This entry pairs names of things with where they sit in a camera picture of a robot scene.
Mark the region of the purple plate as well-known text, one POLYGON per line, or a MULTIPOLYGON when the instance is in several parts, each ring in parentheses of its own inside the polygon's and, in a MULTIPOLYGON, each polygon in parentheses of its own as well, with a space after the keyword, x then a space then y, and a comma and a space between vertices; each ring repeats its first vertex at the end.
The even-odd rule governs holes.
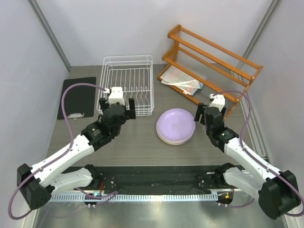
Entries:
POLYGON ((184 109, 165 111, 156 124, 157 135, 167 144, 180 145, 187 142, 194 134, 193 115, 184 109))

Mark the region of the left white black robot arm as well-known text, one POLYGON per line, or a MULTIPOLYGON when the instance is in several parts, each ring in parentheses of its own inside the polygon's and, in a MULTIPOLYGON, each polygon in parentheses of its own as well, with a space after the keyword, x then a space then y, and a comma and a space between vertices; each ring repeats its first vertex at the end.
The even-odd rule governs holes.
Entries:
POLYGON ((38 164, 23 164, 17 169, 17 187, 31 210, 45 205, 52 196, 78 187, 97 189, 102 175, 86 165, 76 172, 63 171, 76 161, 94 153, 119 135, 121 126, 129 119, 135 119, 135 101, 128 99, 129 108, 109 99, 99 100, 104 110, 98 120, 89 124, 79 135, 58 152, 38 164))

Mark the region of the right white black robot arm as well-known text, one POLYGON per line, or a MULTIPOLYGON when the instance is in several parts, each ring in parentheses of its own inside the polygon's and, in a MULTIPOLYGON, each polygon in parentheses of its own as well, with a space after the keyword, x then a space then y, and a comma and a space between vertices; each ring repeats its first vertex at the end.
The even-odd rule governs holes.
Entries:
POLYGON ((214 181, 224 188, 232 185, 256 200, 271 219, 288 215, 289 211, 304 203, 295 175, 280 171, 246 146, 239 135, 224 124, 223 114, 217 106, 198 105, 194 120, 206 127, 211 143, 235 159, 245 170, 230 163, 216 169, 214 181))

